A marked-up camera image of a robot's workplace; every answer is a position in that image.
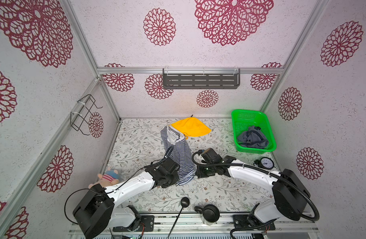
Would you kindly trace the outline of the blue white striped tank top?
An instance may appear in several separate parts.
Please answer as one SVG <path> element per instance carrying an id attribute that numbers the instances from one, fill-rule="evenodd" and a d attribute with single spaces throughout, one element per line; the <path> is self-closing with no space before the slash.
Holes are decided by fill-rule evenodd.
<path id="1" fill-rule="evenodd" d="M 173 146 L 170 158 L 179 165 L 177 186 L 188 184 L 195 177 L 196 166 L 185 135 L 168 125 L 161 130 L 161 138 L 166 151 Z"/>

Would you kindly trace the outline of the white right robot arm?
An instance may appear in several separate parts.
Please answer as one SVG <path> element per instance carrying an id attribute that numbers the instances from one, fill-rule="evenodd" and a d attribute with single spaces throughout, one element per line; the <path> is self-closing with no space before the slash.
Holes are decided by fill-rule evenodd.
<path id="1" fill-rule="evenodd" d="M 192 155 L 199 178 L 216 174 L 241 179 L 269 191 L 273 198 L 260 203 L 250 213 L 250 224 L 262 227 L 285 217 L 292 221 L 301 218 L 318 221 L 319 212 L 310 199 L 310 193 L 291 170 L 268 170 L 246 164 L 231 156 L 220 156 L 213 149 L 199 150 Z"/>

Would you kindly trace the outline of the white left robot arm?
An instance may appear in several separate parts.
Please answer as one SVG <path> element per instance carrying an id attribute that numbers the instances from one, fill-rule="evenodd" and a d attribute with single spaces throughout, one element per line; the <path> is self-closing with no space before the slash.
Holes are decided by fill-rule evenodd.
<path id="1" fill-rule="evenodd" d="M 107 187 L 99 184 L 92 186 L 72 213 L 84 236 L 93 239 L 106 228 L 137 230 L 142 216 L 133 206 L 119 206 L 158 186 L 167 188 L 175 185 L 179 180 L 179 167 L 178 163 L 168 157 L 147 166 L 125 182 Z"/>

